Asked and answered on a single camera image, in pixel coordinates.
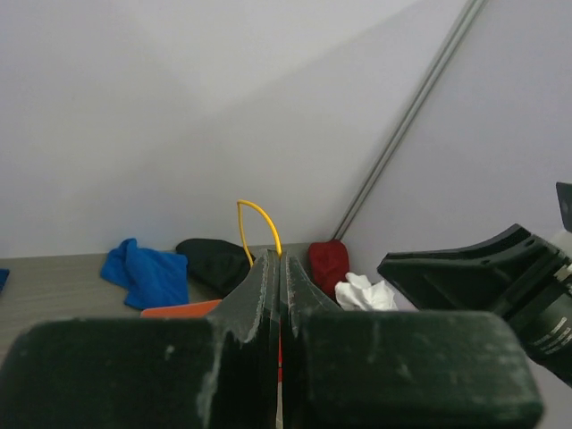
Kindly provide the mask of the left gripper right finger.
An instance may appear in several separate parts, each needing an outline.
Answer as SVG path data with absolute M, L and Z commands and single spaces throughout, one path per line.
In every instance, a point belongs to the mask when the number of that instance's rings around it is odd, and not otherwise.
M 287 428 L 533 428 L 543 400 L 497 316 L 345 311 L 280 261 Z

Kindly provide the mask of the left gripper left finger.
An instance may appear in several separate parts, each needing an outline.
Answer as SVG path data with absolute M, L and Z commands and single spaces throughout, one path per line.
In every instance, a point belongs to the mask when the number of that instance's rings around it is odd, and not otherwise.
M 203 317 L 31 327 L 1 367 L 2 427 L 274 427 L 279 273 L 263 252 Z

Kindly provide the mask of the right aluminium corner post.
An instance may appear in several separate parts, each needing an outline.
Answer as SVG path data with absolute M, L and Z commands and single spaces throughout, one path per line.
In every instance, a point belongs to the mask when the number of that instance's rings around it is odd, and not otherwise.
M 332 234 L 335 240 L 341 240 L 350 225 L 357 218 L 376 183 L 382 177 L 392 158 L 405 140 L 409 129 L 413 125 L 428 97 L 439 82 L 449 66 L 452 58 L 458 52 L 467 34 L 474 26 L 482 10 L 488 4 L 485 0 L 466 1 L 458 17 L 450 27 L 449 32 L 437 49 L 429 63 L 424 76 L 419 81 L 412 96 L 399 114 L 391 131 L 383 143 L 382 149 L 375 157 L 366 177 L 351 199 L 348 208 Z

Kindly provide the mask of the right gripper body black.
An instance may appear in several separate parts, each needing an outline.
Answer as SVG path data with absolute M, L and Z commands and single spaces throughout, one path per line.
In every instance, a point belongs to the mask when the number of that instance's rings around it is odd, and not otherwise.
M 509 261 L 504 319 L 526 354 L 571 384 L 571 261 L 527 255 Z

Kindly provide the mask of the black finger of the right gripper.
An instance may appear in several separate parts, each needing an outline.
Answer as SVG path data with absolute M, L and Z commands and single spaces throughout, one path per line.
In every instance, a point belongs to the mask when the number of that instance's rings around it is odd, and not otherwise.
M 468 247 L 389 253 L 377 272 L 420 310 L 509 319 L 546 291 L 563 266 L 562 248 L 515 223 Z

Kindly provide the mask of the white cloth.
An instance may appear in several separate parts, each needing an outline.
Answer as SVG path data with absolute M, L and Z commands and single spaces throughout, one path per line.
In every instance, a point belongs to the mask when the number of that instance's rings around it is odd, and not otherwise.
M 393 311 L 395 303 L 393 289 L 381 280 L 371 283 L 365 275 L 347 273 L 345 282 L 335 285 L 335 298 L 346 311 Z

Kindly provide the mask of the black cloth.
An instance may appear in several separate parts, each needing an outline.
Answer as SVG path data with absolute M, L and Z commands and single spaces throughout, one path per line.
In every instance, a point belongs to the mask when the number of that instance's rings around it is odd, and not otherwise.
M 187 275 L 193 282 L 226 297 L 247 277 L 250 270 L 244 249 L 225 240 L 188 239 L 175 247 L 187 258 Z

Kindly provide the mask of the dark red cloth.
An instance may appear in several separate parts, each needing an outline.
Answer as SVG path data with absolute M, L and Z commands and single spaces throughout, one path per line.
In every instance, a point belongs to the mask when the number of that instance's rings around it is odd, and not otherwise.
M 335 299 L 335 286 L 349 272 L 349 253 L 340 240 L 314 242 L 308 248 L 311 274 L 315 285 L 330 299 Z

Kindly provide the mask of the salmon pink box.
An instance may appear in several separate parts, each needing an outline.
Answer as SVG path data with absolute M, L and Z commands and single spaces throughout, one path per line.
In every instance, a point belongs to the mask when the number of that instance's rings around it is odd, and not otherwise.
M 200 318 L 214 310 L 221 302 L 220 299 L 214 299 L 193 304 L 148 308 L 143 310 L 140 316 L 142 318 Z

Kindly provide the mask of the blue plaid cloth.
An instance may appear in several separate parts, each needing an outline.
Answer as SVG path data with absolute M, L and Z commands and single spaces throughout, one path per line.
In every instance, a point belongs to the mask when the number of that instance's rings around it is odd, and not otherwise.
M 0 292 L 2 292 L 4 290 L 4 287 L 8 281 L 9 275 L 10 275 L 9 269 L 4 269 L 4 268 L 0 269 Z

